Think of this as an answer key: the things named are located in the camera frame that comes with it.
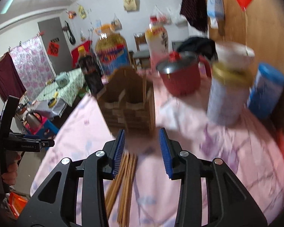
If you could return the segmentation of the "person's left hand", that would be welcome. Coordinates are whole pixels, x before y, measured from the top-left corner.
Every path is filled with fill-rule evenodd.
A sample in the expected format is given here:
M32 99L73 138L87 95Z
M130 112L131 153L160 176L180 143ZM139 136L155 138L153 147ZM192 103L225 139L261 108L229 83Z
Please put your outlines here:
M3 182L9 186L14 186L17 179L17 170L18 170L18 161L21 159L21 156L17 153L15 160L7 166L7 172L1 175Z

